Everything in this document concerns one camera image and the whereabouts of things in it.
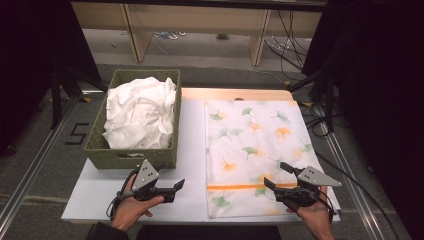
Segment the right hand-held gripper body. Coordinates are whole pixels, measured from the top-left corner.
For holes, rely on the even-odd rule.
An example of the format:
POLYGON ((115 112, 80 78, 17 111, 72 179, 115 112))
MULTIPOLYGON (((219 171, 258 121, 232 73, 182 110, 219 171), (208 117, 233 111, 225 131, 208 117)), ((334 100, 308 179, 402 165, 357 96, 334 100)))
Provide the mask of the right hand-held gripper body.
POLYGON ((320 199, 320 187, 339 187, 341 182, 324 174, 320 170, 308 166, 306 168, 295 168, 297 186, 292 189, 282 188, 282 193, 276 193, 276 201, 284 203, 292 211, 300 207, 310 207, 320 199))

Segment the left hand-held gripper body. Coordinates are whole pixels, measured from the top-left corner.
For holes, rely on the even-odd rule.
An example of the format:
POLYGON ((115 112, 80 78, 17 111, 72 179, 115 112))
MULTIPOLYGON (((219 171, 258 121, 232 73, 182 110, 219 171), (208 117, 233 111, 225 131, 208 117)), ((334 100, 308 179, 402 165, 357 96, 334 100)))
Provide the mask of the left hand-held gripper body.
POLYGON ((147 201, 154 197, 162 196, 164 198, 164 203, 174 202, 175 189, 158 188, 156 186, 159 179, 159 173, 148 160, 144 160, 142 164, 137 167, 137 170, 137 176, 131 187, 135 199, 138 201, 147 201))

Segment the green woven basket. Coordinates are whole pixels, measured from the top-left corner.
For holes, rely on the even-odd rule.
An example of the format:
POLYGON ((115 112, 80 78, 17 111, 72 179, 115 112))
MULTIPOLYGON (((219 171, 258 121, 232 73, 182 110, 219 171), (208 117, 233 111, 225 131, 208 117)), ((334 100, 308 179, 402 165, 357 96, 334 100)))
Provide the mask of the green woven basket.
POLYGON ((118 69, 113 74, 109 88, 116 88, 134 79, 145 79, 147 77, 154 77, 161 82, 170 78, 176 85, 175 103, 173 104, 173 130, 168 147, 164 149, 111 149, 107 140, 103 137, 107 105, 107 98, 104 98, 84 147, 87 157, 97 169, 131 169, 145 159, 155 166, 164 164, 168 169, 176 168, 182 97, 180 71, 177 69, 118 69))

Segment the white cloth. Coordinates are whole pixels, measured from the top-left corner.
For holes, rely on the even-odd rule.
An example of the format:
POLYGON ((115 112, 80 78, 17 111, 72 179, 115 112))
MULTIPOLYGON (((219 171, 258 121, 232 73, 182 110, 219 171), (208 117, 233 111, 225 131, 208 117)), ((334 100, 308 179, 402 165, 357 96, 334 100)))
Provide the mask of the white cloth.
POLYGON ((176 84, 154 77, 111 88, 103 137, 111 149, 166 149, 174 132, 176 84))

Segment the person's right hand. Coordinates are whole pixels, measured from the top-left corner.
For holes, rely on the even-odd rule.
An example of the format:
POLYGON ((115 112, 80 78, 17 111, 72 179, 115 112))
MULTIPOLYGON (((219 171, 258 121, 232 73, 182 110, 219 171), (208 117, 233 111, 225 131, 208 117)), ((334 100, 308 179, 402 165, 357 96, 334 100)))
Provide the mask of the person's right hand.
POLYGON ((304 224, 311 231, 331 230, 327 203, 327 187, 320 187, 320 199, 310 207, 300 207, 296 214, 303 220, 304 224))

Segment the person's left hand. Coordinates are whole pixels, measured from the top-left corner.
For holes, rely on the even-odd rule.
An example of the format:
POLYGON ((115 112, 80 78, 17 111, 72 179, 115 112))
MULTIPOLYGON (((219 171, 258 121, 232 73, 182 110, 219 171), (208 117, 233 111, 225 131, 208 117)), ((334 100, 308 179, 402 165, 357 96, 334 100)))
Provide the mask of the person's left hand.
POLYGON ((150 209, 164 201, 162 196, 154 197, 147 201, 138 201, 134 197, 124 199, 111 221, 111 226, 123 232, 128 232, 132 226, 142 217, 152 217, 150 209))

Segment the black metal stand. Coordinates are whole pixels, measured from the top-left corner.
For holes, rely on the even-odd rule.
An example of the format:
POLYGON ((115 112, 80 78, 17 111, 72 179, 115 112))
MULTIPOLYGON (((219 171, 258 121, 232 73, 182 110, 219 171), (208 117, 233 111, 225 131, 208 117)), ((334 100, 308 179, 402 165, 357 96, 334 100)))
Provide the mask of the black metal stand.
POLYGON ((290 93, 305 87, 308 84, 312 84, 312 88, 308 94, 309 99, 312 102, 317 102, 318 100, 325 99, 325 112, 324 116, 320 119, 320 122, 323 122, 328 129, 329 133, 334 131, 333 129, 333 96, 334 96, 334 82, 331 78, 331 73, 329 70, 318 70, 300 82, 289 85, 287 90, 290 93))
POLYGON ((53 107, 52 129, 55 129, 62 120, 63 111, 61 107, 61 90, 64 90, 69 98, 79 98, 83 94, 83 91, 78 85, 78 81, 83 81, 104 93, 108 90, 108 87, 100 80, 90 78, 86 74, 83 74, 82 72, 62 63, 54 64, 51 75, 51 96, 53 107))

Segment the dark curtain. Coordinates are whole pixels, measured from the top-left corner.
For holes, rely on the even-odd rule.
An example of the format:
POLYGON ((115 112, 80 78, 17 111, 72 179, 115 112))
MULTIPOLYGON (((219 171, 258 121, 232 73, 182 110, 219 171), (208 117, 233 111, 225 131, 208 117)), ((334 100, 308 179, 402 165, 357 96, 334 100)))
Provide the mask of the dark curtain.
POLYGON ((52 80, 70 95, 101 77, 70 0, 0 0, 0 156, 13 148, 52 80))
POLYGON ((412 240, 424 240, 424 0, 327 0, 305 74, 318 70, 360 4, 335 72, 344 116, 412 240))

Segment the beige wooden shelf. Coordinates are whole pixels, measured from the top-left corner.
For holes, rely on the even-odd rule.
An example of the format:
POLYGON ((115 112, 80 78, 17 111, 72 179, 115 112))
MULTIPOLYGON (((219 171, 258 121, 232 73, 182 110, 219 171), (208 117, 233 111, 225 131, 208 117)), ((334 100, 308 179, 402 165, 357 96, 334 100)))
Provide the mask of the beige wooden shelf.
POLYGON ((264 38, 311 38, 321 18, 319 12, 294 10, 237 9, 194 6, 162 6, 123 3, 95 3, 71 0, 83 29, 125 30, 129 34, 133 59, 141 62, 151 36, 160 31, 245 35, 251 63, 260 63, 264 38))

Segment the metal floor rail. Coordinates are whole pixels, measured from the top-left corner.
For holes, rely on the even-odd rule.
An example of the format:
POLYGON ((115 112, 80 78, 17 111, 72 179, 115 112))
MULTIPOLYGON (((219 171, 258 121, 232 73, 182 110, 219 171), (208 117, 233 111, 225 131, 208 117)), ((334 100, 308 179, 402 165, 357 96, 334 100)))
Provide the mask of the metal floor rail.
POLYGON ((8 228, 13 222, 19 208, 21 207, 26 194, 31 189, 35 179, 45 164, 50 152, 52 151, 58 137, 62 131, 64 124, 70 112, 73 110, 79 99, 71 97, 64 106, 64 110, 60 110, 62 116, 53 128, 49 128, 48 134, 42 141, 36 155, 31 160, 29 166, 25 169, 18 185, 12 194, 7 197, 3 210, 0 212, 0 239, 6 234, 8 228))
POLYGON ((383 226, 378 220, 378 213, 381 213, 381 206, 372 199, 370 194, 360 186, 354 173, 348 164, 347 158, 341 148, 334 133, 326 136, 327 145, 331 151, 329 162, 336 170, 339 170, 343 176, 344 186, 347 188, 351 199, 358 211, 371 240, 386 240, 383 232, 383 226))

